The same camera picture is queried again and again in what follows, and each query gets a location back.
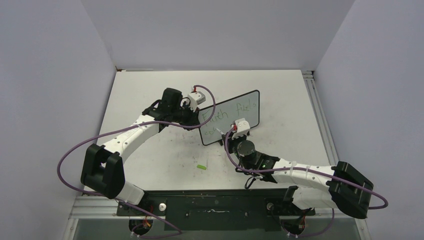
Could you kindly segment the black framed small whiteboard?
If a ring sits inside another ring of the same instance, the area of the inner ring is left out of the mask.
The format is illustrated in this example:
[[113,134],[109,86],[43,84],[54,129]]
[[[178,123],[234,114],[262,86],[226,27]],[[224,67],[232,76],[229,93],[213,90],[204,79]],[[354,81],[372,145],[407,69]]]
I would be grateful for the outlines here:
[[231,124],[244,118],[254,128],[260,123],[260,91],[252,90],[216,104],[213,117],[199,128],[200,139],[204,146],[220,141],[221,130],[224,134]]

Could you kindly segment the green marker cap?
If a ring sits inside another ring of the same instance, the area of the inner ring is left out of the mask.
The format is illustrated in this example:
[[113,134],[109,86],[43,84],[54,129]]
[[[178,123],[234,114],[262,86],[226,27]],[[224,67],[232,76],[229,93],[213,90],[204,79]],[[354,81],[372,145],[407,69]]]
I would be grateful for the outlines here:
[[206,165],[198,164],[196,167],[197,167],[198,169],[201,169],[201,170],[207,170],[207,166],[206,166]]

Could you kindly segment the white whiteboard marker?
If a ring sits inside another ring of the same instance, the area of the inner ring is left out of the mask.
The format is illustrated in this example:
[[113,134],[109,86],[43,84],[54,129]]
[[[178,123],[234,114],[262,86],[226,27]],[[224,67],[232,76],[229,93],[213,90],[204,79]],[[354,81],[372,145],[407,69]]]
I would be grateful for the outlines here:
[[221,135],[225,135],[220,129],[216,128],[216,131],[218,131]]

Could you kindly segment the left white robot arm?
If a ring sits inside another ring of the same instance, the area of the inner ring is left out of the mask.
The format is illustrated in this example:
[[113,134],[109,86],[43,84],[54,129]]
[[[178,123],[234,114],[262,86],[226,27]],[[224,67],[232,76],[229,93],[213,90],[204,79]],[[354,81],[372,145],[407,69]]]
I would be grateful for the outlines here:
[[90,145],[84,157],[81,183],[108,199],[129,203],[136,215],[149,210],[145,192],[125,178],[124,163],[145,141],[160,133],[169,123],[180,126],[199,125],[198,106],[206,101],[202,92],[192,91],[183,97],[182,92],[166,88],[161,99],[147,107],[132,128],[102,145]]

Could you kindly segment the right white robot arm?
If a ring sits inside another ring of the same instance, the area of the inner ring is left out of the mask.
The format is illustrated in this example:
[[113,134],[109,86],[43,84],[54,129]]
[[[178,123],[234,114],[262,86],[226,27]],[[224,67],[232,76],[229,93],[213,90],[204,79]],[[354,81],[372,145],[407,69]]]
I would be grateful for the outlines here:
[[374,185],[351,164],[315,166],[288,161],[255,149],[247,136],[222,136],[227,156],[235,155],[239,172],[263,182],[289,184],[283,209],[289,214],[313,208],[338,209],[345,215],[365,219]]

